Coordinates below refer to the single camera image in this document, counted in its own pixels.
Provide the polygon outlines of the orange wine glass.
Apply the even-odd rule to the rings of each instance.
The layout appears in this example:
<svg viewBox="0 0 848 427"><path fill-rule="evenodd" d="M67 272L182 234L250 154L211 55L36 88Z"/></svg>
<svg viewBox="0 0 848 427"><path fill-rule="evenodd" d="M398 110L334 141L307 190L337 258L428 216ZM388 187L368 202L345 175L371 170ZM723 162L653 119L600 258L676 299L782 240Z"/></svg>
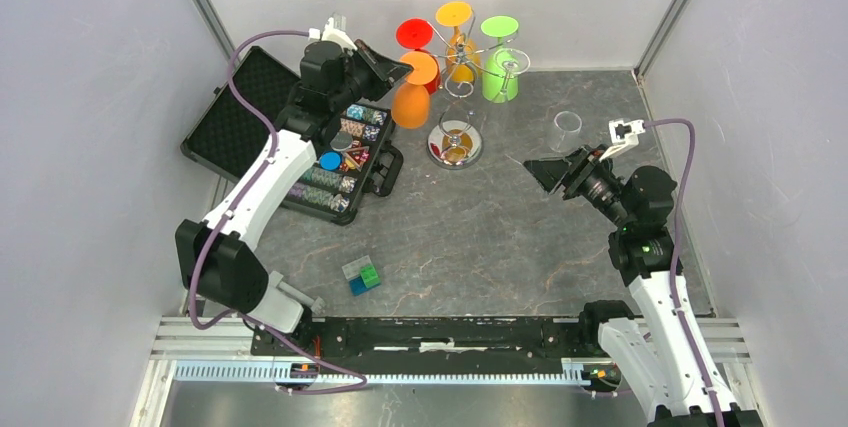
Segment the orange wine glass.
<svg viewBox="0 0 848 427"><path fill-rule="evenodd" d="M417 129L428 120L431 100L427 85L436 78L439 67L430 54L422 51L407 52L400 61L413 70L395 93L391 115L399 127Z"/></svg>

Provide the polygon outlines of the clear wine glass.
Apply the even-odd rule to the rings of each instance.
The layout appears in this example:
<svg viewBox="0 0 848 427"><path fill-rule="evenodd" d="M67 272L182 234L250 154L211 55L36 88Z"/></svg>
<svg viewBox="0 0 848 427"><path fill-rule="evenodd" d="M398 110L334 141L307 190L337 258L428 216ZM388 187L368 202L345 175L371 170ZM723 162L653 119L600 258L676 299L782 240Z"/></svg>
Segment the clear wine glass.
<svg viewBox="0 0 848 427"><path fill-rule="evenodd" d="M557 113L548 125L546 145L550 152L545 158L566 158L581 146L581 117L571 111Z"/></svg>
<svg viewBox="0 0 848 427"><path fill-rule="evenodd" d="M518 78L530 68L531 60L524 51L514 48L501 48L494 58L500 69L498 76L502 80L494 101L508 103L517 95Z"/></svg>

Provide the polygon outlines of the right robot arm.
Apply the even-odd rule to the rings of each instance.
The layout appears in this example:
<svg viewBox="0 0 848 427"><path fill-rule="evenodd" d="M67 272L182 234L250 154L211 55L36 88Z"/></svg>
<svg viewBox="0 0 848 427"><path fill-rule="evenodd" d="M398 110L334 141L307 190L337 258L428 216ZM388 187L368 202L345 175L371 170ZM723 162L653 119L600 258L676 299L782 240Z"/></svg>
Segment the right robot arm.
<svg viewBox="0 0 848 427"><path fill-rule="evenodd" d="M641 333L622 301L590 302L580 314L580 347L610 356L650 426L762 425L723 380L690 307L667 228L677 182L651 165L619 177L605 152L604 145L583 146L562 158L523 163L545 192L583 198L614 225L610 261L648 328Z"/></svg>

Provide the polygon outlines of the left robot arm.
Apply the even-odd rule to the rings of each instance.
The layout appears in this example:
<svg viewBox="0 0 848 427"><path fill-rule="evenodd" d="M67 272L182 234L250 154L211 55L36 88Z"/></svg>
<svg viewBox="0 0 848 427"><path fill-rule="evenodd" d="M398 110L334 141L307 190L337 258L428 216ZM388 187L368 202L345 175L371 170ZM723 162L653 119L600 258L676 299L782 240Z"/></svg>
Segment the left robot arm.
<svg viewBox="0 0 848 427"><path fill-rule="evenodd" d="M282 79L261 87L272 102L271 113L264 114L238 90L252 62L250 56L240 61L225 90L259 118L266 138L256 142L255 160L228 196L202 220L184 220L177 227L178 263L191 296L276 330L278 344L297 355L314 341L313 326L302 320L306 308L279 288L254 250L291 188L329 149L342 114L362 99L382 99L413 68L361 40L348 47L314 41L305 47L298 72L284 68Z"/></svg>

